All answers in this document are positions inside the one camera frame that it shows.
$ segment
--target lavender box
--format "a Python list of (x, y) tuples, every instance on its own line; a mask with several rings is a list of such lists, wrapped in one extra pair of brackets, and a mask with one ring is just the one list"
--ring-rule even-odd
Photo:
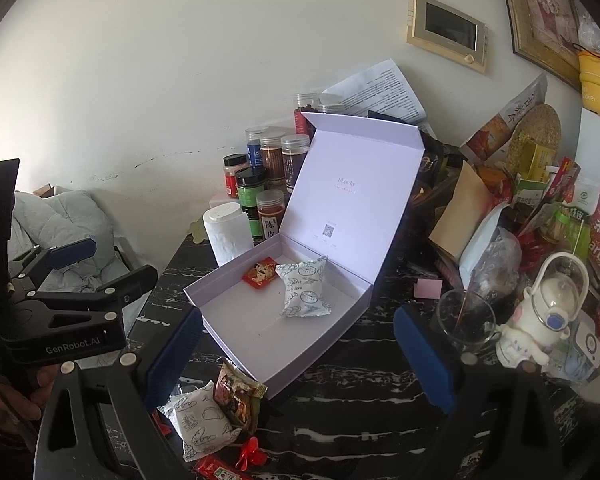
[[(273, 397), (334, 344), (369, 306), (424, 147), (416, 126), (306, 114), (317, 131), (280, 226), (265, 240), (184, 289), (205, 327)], [(323, 297), (332, 312), (282, 317), (280, 279), (257, 290), (242, 280), (270, 256), (279, 264), (326, 255)]]

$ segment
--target marble tabletop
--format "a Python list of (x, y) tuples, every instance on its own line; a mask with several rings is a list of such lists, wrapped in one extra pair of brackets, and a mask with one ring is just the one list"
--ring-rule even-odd
[[(392, 320), (402, 304), (416, 304), (425, 316), (433, 312), (434, 300), (413, 298), (413, 283), (422, 277), (412, 264), (416, 260), (426, 258), (393, 248), (366, 313), (309, 369), (264, 403), (256, 435), (273, 460), (250, 470), (252, 478), (388, 480), (415, 470), (444, 421), (442, 412), (429, 404), (394, 337)], [(189, 304), (184, 287), (216, 267), (209, 243), (195, 244), (187, 235), (138, 317), (131, 345), (148, 341), (162, 326), (175, 322)], [(215, 380), (223, 355), (203, 333), (181, 383), (202, 386)], [(582, 403), (568, 388), (548, 384), (548, 390), (565, 443), (577, 426)], [(479, 460), (492, 415), (482, 414), (458, 478), (467, 478)], [(235, 462), (237, 449), (226, 448), (220, 456)]]

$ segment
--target framed painting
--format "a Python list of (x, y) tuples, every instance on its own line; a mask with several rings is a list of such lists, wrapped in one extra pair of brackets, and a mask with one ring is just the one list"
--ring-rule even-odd
[(513, 52), (580, 91), (578, 13), (573, 0), (506, 0)]

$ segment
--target white paper roll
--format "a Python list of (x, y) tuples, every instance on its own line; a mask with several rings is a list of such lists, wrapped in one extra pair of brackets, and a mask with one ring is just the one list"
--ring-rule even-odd
[(240, 204), (231, 202), (216, 206), (206, 211), (202, 219), (218, 266), (253, 248), (249, 219)]

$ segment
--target pink sticky note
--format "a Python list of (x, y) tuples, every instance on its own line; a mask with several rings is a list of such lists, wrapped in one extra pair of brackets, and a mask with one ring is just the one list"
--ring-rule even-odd
[(419, 278), (413, 285), (413, 297), (426, 300), (439, 300), (442, 292), (442, 280)]

